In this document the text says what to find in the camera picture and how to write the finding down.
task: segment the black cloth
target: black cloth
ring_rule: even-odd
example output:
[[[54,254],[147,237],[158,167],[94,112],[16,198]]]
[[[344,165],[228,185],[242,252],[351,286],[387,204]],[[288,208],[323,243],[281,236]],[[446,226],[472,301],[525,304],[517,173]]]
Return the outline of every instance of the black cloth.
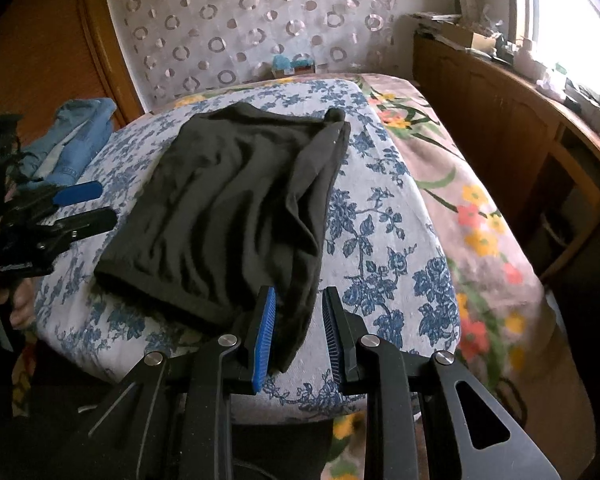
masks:
[[[318,119],[238,102],[193,116],[105,249],[97,277],[193,314],[190,324],[210,335],[247,326],[260,287],[273,285],[270,364],[286,370],[314,307],[349,131],[338,108]]]

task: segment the yellow flower print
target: yellow flower print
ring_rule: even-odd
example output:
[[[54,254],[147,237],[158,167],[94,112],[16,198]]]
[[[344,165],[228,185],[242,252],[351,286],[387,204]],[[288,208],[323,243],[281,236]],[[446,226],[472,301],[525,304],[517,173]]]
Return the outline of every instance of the yellow flower print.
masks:
[[[509,363],[515,371],[522,370],[525,365],[525,351],[521,346],[515,345],[509,349]]]
[[[333,421],[333,436],[338,440],[347,438],[354,432],[353,423],[355,419],[353,415],[345,415]]]
[[[183,97],[182,99],[177,101],[174,105],[174,108],[180,108],[181,106],[198,103],[200,101],[204,101],[205,99],[207,99],[207,97],[204,94],[193,94],[188,97]]]
[[[504,220],[502,219],[501,216],[498,216],[498,215],[489,216],[489,218],[487,219],[487,224],[489,225],[489,227],[492,230],[496,231],[499,234],[503,234],[503,232],[505,231]]]
[[[460,313],[460,319],[469,319],[469,311],[466,307],[466,294],[458,292],[456,294],[456,300],[458,300],[458,312]]]
[[[11,395],[11,399],[13,399],[15,402],[22,403],[22,400],[24,399],[24,391],[20,388],[15,388]]]
[[[403,119],[402,117],[400,117],[400,118],[395,118],[395,119],[390,120],[386,125],[392,126],[394,128],[405,129],[405,128],[408,128],[409,126],[411,126],[411,121],[407,121],[407,120]]]
[[[498,239],[488,231],[472,231],[464,238],[464,241],[478,256],[497,256],[500,252]]]
[[[525,331],[525,324],[525,318],[518,312],[509,314],[504,322],[504,326],[506,326],[510,332],[517,335],[520,335]]]
[[[488,202],[487,196],[480,186],[463,186],[462,198],[480,207]]]

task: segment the mattress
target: mattress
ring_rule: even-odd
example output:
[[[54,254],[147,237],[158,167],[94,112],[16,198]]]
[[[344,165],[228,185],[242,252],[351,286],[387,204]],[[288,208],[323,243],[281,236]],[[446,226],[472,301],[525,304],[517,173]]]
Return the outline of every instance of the mattress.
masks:
[[[341,78],[206,92],[113,133],[80,179],[98,180],[102,197],[63,208],[56,218],[108,205],[120,220],[108,234],[74,244],[42,279],[36,298],[38,336],[83,370],[109,381],[120,380],[148,352],[175,356],[199,348],[201,333],[158,308],[103,290],[93,269],[180,126],[194,114],[238,101],[296,116],[323,117],[330,107],[345,111],[350,144],[330,197],[319,288],[336,286],[344,307],[361,314],[369,332],[404,351],[454,351],[460,325],[456,295],[416,182],[358,85]],[[319,302],[320,294],[289,370],[268,377],[257,396],[234,397],[235,422],[317,420],[364,407],[364,397],[343,397],[336,390]]]

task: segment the bolt head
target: bolt head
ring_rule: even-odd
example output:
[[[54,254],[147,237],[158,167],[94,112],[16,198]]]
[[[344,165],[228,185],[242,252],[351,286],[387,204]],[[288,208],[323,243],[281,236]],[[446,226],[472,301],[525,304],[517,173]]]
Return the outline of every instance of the bolt head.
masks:
[[[435,359],[441,365],[450,365],[456,360],[456,356],[447,350],[438,350],[435,354]]]
[[[164,359],[164,356],[160,352],[149,352],[144,356],[144,364],[147,366],[157,366]]]
[[[238,338],[233,334],[222,334],[218,338],[218,344],[220,346],[233,346],[238,342]]]
[[[380,338],[377,335],[366,334],[360,338],[360,342],[369,348],[375,348],[380,345]]]

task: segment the floral bedspread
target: floral bedspread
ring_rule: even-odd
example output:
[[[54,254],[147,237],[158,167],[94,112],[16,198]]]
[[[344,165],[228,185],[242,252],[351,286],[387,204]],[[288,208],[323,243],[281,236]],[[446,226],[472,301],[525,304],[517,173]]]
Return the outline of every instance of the floral bedspread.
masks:
[[[320,288],[338,287],[343,304],[361,314],[370,332],[424,355],[454,351],[459,313],[449,267],[407,165],[355,82],[304,80],[206,92],[157,115],[147,114],[113,133],[81,182],[99,180],[103,196],[63,208],[67,216],[110,205],[119,228],[160,154],[193,114],[239,100],[290,115],[323,116],[342,108],[350,146],[328,208]],[[82,240],[61,255],[42,279],[36,301],[38,335],[82,369],[111,381],[122,378],[149,351],[195,351],[195,330],[144,312],[109,294],[93,269],[108,234]],[[364,408],[362,396],[342,397],[331,377],[320,296],[305,342],[285,374],[267,378],[255,397],[234,397],[237,422],[315,420]]]
[[[394,140],[440,237],[460,311],[456,356],[517,419],[563,480],[577,478],[595,447],[590,404],[542,285],[506,220],[410,83],[384,75],[352,79]],[[417,280],[416,293],[433,297]],[[348,427],[346,420],[352,419],[338,424]],[[323,478],[362,478],[364,446],[360,438],[352,445],[327,465]]]

